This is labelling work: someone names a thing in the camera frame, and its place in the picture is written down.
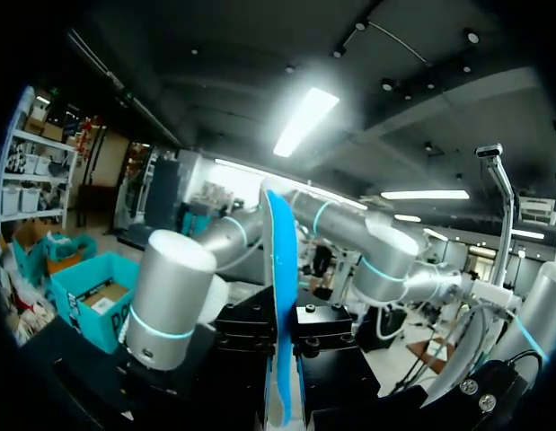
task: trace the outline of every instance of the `robot workstation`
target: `robot workstation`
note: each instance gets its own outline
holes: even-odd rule
[[[556,319],[549,318],[556,316],[556,264],[541,267],[525,303],[503,288],[514,194],[501,151],[476,151],[504,198],[491,282],[416,260],[418,244],[386,218],[308,190],[278,194],[264,184],[258,207],[234,212],[193,239],[155,231],[119,339],[128,353],[116,373],[130,410],[125,415],[83,396],[85,409],[107,428],[138,429],[158,420],[187,429],[203,427],[204,420],[212,429],[287,427],[299,385],[306,429],[364,429],[384,421],[398,421],[399,429],[437,421],[500,429],[556,347]],[[361,255],[353,277],[342,273],[329,302],[299,287],[298,225]],[[263,246],[265,288],[216,305],[227,288],[217,271],[244,259],[248,244]],[[426,390],[414,380],[379,396],[380,383],[340,299],[347,290],[378,315],[409,303],[470,305],[458,322],[465,331],[455,352]]]

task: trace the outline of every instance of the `metal shelving unit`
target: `metal shelving unit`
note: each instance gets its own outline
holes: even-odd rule
[[[16,113],[13,117],[12,122],[8,128],[8,133],[6,135],[6,141],[4,147],[2,149],[2,154],[0,158],[0,227],[2,222],[11,222],[13,220],[24,220],[27,218],[33,217],[54,217],[60,216],[62,218],[62,227],[66,228],[66,220],[67,220],[67,210],[68,210],[68,200],[70,197],[70,188],[72,187],[72,175],[74,174],[74,168],[76,165],[77,159],[77,152],[76,150],[70,146],[65,145],[57,141],[53,141],[51,139],[47,139],[43,136],[33,135],[32,133],[25,132],[16,128],[20,126],[21,123],[22,112],[20,109],[16,110]],[[68,170],[67,178],[56,178],[56,177],[49,177],[48,175],[36,175],[36,174],[27,174],[27,173],[6,173],[5,166],[6,161],[8,159],[8,152],[10,149],[10,145],[14,141],[14,139],[21,139],[25,141],[30,141],[35,144],[39,145],[46,145],[49,147],[56,148],[61,151],[68,151],[71,160],[70,160],[70,169]],[[34,182],[50,182],[53,184],[66,184],[66,190],[64,192],[64,196],[61,198],[62,207],[57,209],[49,209],[44,211],[37,211],[34,213],[23,213],[19,212],[14,215],[2,215],[2,189],[4,186],[5,180],[14,180],[14,181],[34,181]]]

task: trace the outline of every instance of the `white storage bin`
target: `white storage bin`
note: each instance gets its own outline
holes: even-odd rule
[[[26,164],[24,164],[24,173],[34,173],[38,156],[36,154],[26,154]]]
[[[34,173],[37,175],[49,175],[50,172],[48,167],[50,165],[50,159],[48,157],[39,156],[38,161],[36,162],[36,169]]]
[[[22,189],[21,211],[23,213],[35,213],[36,211],[38,211],[39,197],[40,189]]]
[[[5,186],[2,188],[2,215],[13,216],[18,213],[20,203],[20,187]]]

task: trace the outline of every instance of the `ceiling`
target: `ceiling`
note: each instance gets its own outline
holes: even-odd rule
[[[335,58],[360,17],[378,27],[356,31]],[[499,234],[499,195],[473,150],[500,142],[514,188],[556,199],[554,109],[534,63],[473,1],[114,0],[75,29],[179,146],[353,198],[466,189],[469,201],[393,202],[393,210]],[[394,92],[382,90],[384,78]],[[311,86],[340,103],[291,157],[277,157],[279,134]],[[556,228],[546,230],[554,243]]]

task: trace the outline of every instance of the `floor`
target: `floor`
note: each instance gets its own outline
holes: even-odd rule
[[[113,235],[105,234],[109,225],[109,220],[107,218],[90,215],[87,218],[87,226],[83,228],[75,227],[74,220],[75,217],[69,217],[67,230],[70,233],[87,233],[92,236],[98,243],[98,252],[100,254],[105,252],[115,252],[120,256],[134,261],[139,262],[142,259],[142,251],[132,249],[127,245],[121,244]],[[246,295],[250,295],[251,289],[252,285],[244,283],[231,283],[231,301],[238,302]],[[414,324],[419,321],[423,321],[423,318],[415,313],[411,313],[404,323],[405,331],[402,338],[396,339],[388,349],[374,350],[364,354],[366,361],[369,363],[369,366],[375,374],[375,377],[381,384],[381,390],[379,392],[380,396],[388,395],[394,385],[403,378],[403,376],[409,371],[410,367],[415,363],[417,358],[406,348],[406,345],[428,339],[431,335],[431,330],[427,328],[427,326],[414,326]],[[427,370],[420,378],[421,386],[427,389],[435,376],[436,374],[433,371]],[[302,430],[304,429],[302,422],[302,403],[296,363],[293,357],[290,382],[292,393],[292,420],[288,427],[280,429],[292,431],[298,429]]]

